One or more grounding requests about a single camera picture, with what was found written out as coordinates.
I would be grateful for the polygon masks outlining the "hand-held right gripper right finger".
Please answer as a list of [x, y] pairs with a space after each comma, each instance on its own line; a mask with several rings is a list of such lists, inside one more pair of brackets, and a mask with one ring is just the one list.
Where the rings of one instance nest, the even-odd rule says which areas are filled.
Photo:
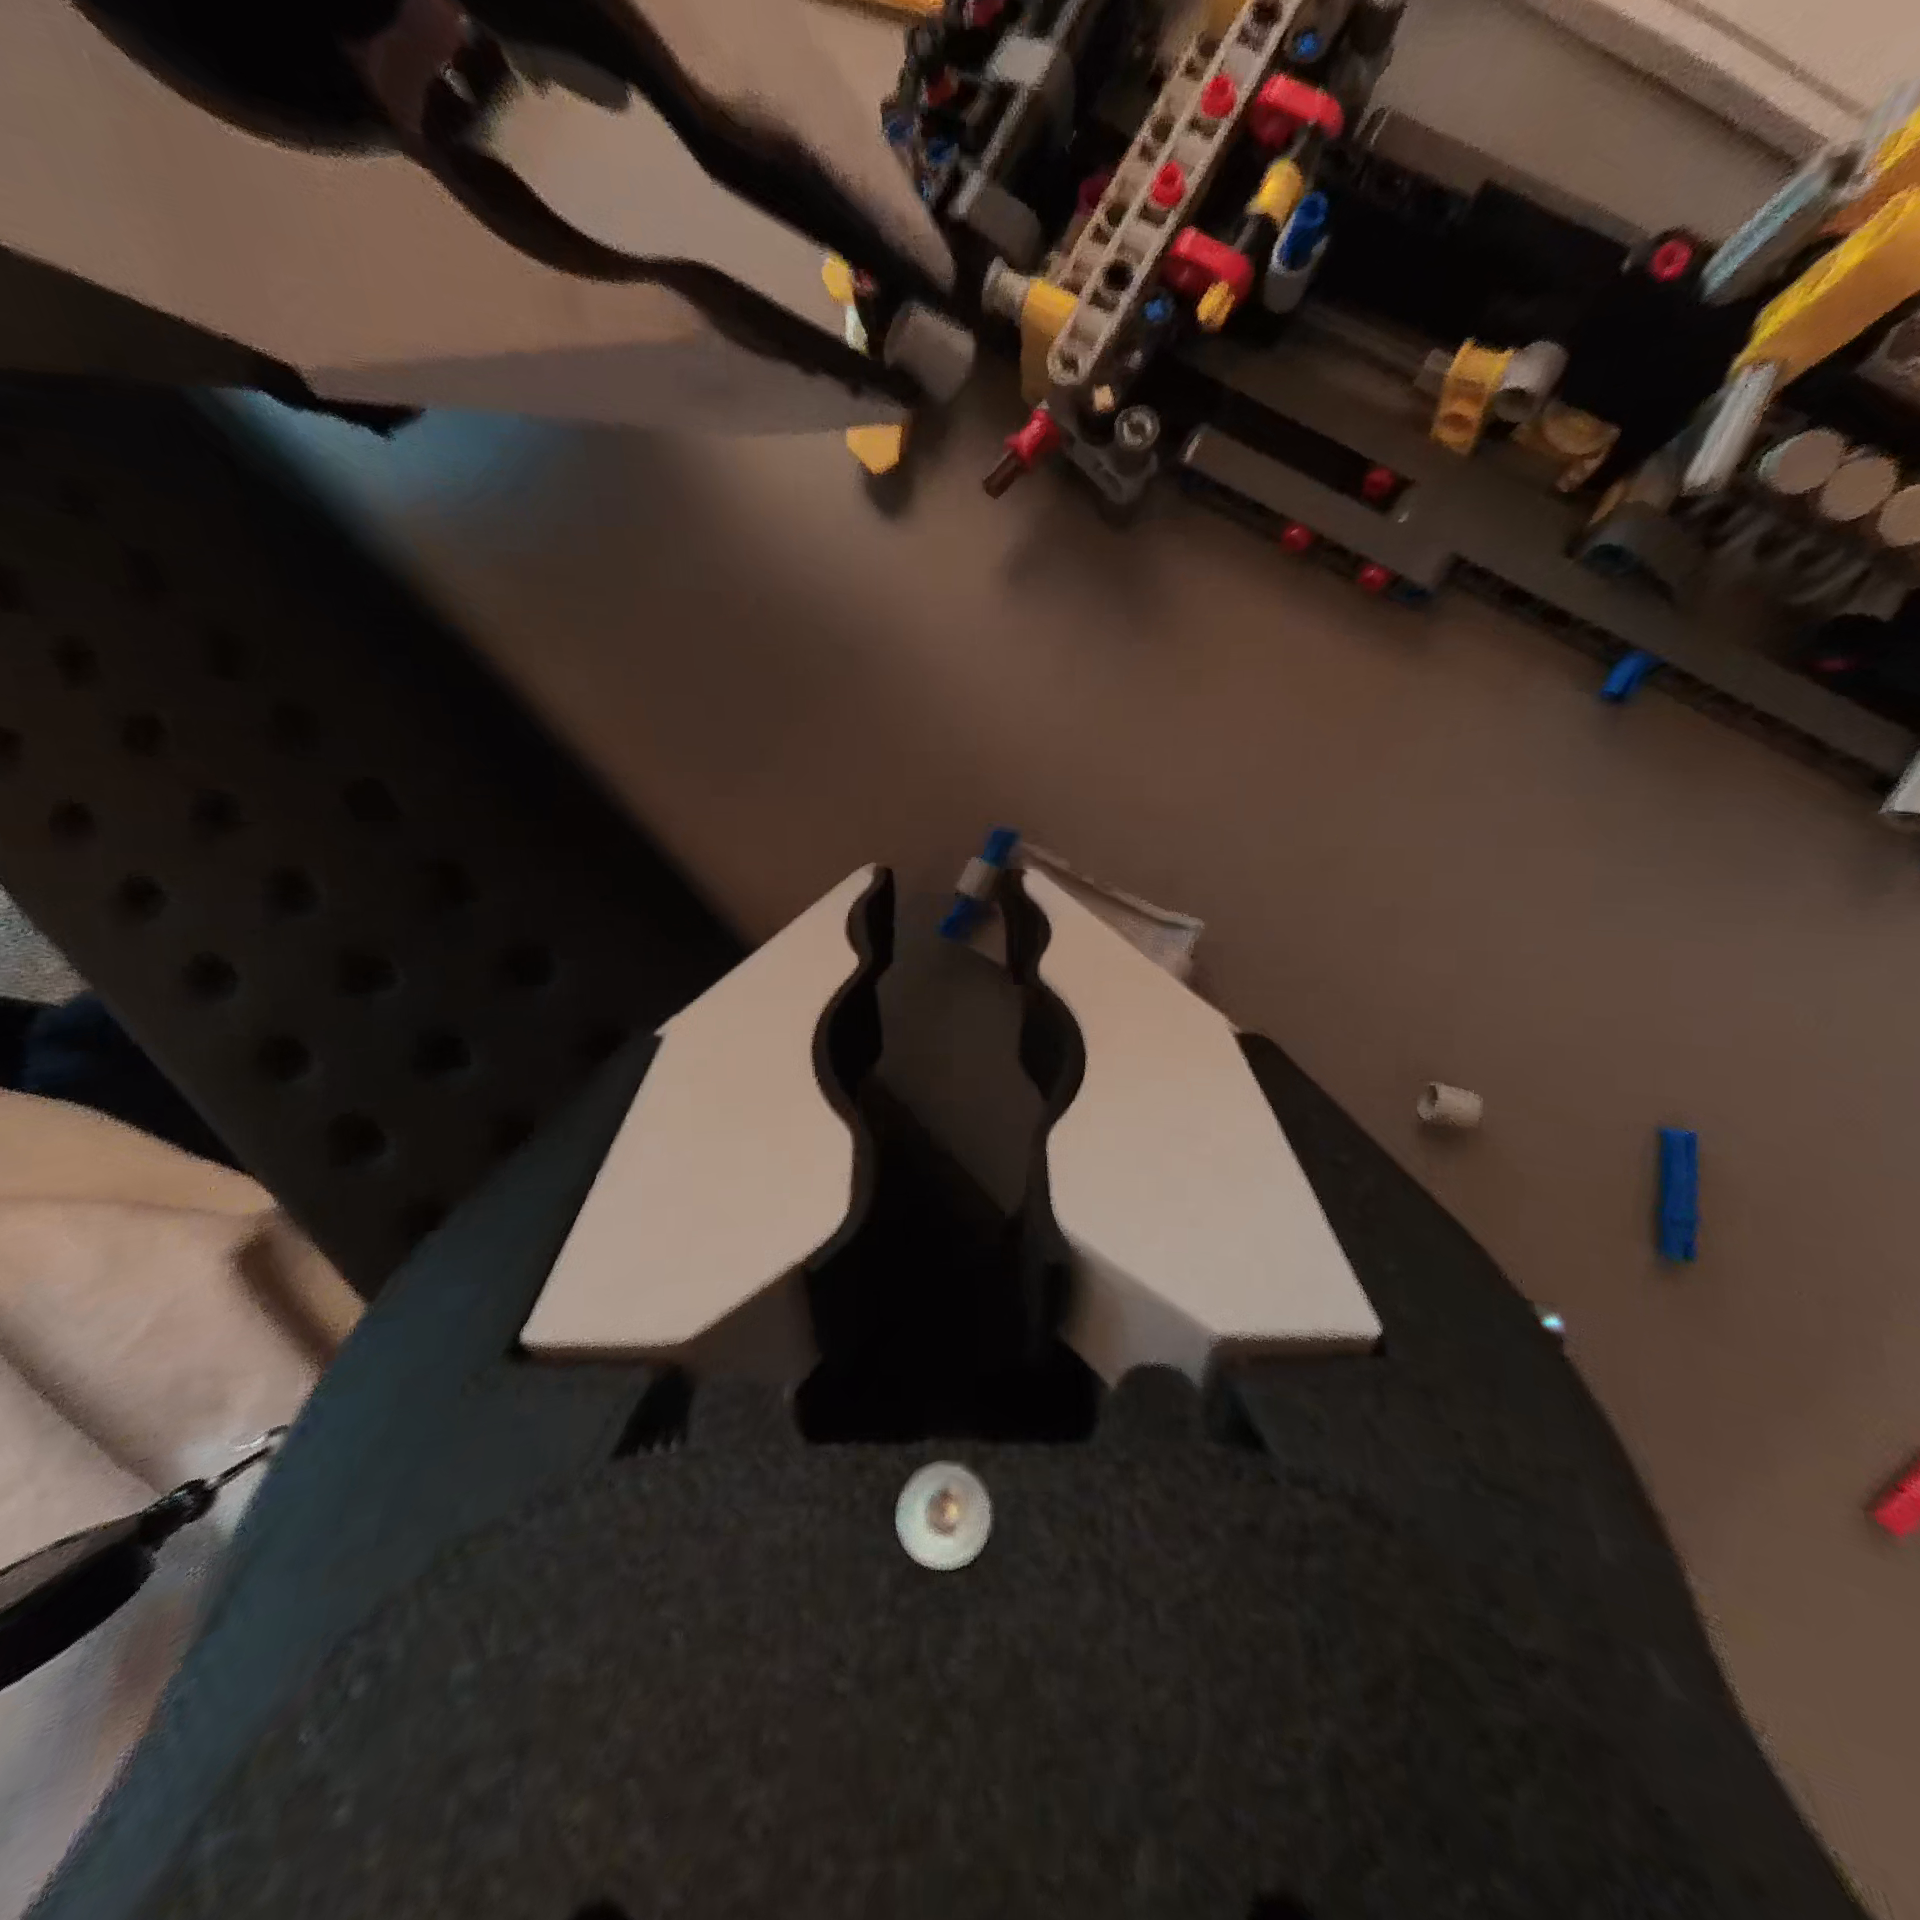
[[1043, 1331], [1107, 1387], [1373, 1353], [1383, 1322], [1238, 1029], [1043, 871], [1002, 890], [1039, 1099], [1020, 1224]]

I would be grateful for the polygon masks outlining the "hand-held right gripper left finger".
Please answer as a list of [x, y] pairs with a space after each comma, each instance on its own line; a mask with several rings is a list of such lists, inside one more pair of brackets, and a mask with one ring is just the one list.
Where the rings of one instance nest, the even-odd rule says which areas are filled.
[[895, 883], [854, 870], [655, 1031], [518, 1346], [544, 1362], [811, 1365], [811, 1278], [861, 1226]]

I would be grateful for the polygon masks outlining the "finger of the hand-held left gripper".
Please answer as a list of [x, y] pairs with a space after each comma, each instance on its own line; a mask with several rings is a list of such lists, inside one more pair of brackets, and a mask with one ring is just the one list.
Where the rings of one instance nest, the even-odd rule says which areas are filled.
[[804, 435], [899, 424], [894, 317], [824, 254], [804, 307], [567, 307], [448, 195], [456, 5], [5, 5], [5, 261], [102, 318], [5, 368], [240, 386], [336, 416]]
[[948, 243], [804, 5], [456, 5], [448, 195], [567, 307], [804, 307], [824, 254], [956, 307]]

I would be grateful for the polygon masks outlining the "grey lego seat piece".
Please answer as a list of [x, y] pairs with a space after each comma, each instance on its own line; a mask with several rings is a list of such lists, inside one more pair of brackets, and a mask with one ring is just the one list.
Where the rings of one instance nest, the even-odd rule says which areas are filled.
[[[1116, 886], [1096, 881], [1074, 870], [1074, 864], [1070, 864], [1063, 855], [1044, 849], [1039, 841], [1034, 841], [1024, 834], [1018, 866], [1012, 870], [1012, 874], [1039, 874], [1050, 878], [1058, 890], [1063, 890], [1070, 899], [1083, 905], [1107, 928], [1116, 930], [1128, 946], [1138, 950], [1159, 969], [1175, 977], [1184, 985], [1194, 985], [1198, 946], [1206, 930], [1206, 927], [1198, 917], [1189, 917], [1173, 909], [1149, 903], [1140, 897], [1123, 891]], [[963, 945], [979, 946], [986, 938], [986, 927], [996, 917], [996, 913], [999, 905], [979, 927], [975, 936]]]

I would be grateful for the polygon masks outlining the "blue lego axle pin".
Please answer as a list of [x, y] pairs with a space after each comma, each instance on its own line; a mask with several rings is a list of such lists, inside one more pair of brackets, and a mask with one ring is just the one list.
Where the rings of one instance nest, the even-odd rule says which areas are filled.
[[1018, 829], [996, 825], [986, 833], [981, 849], [958, 874], [947, 913], [939, 925], [948, 943], [970, 943], [979, 927], [994, 913], [1006, 877], [1018, 866], [1021, 834]]

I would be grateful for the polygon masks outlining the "lego car chassis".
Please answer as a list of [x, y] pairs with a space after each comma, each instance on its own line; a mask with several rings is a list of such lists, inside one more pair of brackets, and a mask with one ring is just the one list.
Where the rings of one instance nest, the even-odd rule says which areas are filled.
[[990, 499], [1650, 651], [1915, 833], [1915, 80], [1790, 157], [1530, 5], [863, 9], [1018, 382]]

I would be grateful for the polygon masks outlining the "person in white shirt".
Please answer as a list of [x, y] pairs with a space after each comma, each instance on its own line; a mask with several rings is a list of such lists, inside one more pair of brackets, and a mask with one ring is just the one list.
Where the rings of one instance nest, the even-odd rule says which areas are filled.
[[[293, 1425], [360, 1313], [248, 1176], [5, 1093], [5, 1566], [227, 1472]], [[254, 1488], [228, 1481], [124, 1608], [5, 1688], [5, 1915], [32, 1909], [144, 1735]]]

